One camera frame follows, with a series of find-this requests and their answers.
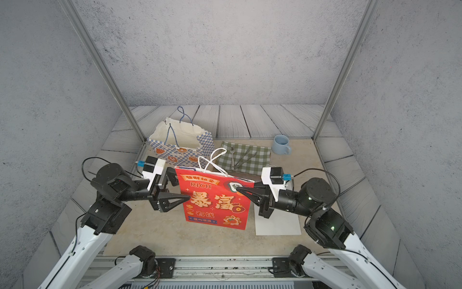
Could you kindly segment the red paper gift bag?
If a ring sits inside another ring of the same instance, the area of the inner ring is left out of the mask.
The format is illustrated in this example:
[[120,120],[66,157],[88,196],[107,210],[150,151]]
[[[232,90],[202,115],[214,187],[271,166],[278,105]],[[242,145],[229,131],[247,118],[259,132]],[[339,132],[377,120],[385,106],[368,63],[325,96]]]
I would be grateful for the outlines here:
[[210,158],[200,156],[197,167],[176,166],[180,192],[190,197],[183,203],[188,222],[245,230],[251,200],[238,191],[253,188],[250,179],[234,177],[215,163],[227,152],[225,148],[213,151]]

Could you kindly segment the white Happy Every Day bag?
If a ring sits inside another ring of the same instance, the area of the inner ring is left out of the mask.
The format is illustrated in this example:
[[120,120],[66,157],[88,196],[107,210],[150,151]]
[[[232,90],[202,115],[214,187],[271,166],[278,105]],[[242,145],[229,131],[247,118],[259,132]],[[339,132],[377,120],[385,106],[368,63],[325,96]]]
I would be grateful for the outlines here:
[[259,215],[259,207],[254,205],[255,233],[257,236],[300,236],[299,216],[287,211],[274,210],[269,219]]

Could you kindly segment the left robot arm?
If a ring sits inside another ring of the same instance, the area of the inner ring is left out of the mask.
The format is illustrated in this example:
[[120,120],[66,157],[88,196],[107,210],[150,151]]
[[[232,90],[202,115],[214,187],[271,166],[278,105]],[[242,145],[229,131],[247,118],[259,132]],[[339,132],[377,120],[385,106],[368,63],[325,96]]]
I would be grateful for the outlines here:
[[41,283],[42,289],[75,289],[97,254],[118,232],[132,211],[128,201],[149,201],[155,211],[166,213],[190,200],[187,195],[169,192],[168,183],[179,184],[173,168],[164,160],[148,164],[141,180],[117,163],[100,168],[90,181],[97,190],[96,202],[82,215],[75,238]]

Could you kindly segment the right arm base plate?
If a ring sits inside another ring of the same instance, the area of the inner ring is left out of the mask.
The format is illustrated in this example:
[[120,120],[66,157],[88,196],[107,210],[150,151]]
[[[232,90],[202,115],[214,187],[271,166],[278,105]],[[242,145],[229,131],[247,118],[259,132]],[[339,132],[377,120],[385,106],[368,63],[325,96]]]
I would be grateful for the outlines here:
[[272,258],[272,266],[268,271],[275,278],[290,278],[292,277],[292,271],[289,267],[288,257],[274,257]]

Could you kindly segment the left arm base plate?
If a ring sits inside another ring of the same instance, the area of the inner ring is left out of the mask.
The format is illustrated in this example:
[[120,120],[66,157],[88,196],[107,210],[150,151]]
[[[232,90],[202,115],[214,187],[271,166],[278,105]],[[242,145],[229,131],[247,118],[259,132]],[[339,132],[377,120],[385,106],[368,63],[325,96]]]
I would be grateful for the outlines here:
[[175,258],[157,258],[156,263],[161,279],[172,279],[174,275],[176,259]]

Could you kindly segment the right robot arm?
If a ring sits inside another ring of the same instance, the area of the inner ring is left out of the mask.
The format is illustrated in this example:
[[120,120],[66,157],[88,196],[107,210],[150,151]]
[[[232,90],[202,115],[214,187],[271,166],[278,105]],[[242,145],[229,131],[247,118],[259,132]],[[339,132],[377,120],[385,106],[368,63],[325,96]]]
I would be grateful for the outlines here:
[[268,219],[274,210],[304,216],[304,230],[316,244],[337,257],[352,274],[329,265],[319,255],[298,245],[288,257],[286,274],[311,277],[331,289],[401,289],[403,285],[365,248],[343,216],[332,208],[338,197],[322,178],[311,178],[300,191],[286,189],[281,180],[257,183],[253,188],[238,187],[259,207],[259,215]]

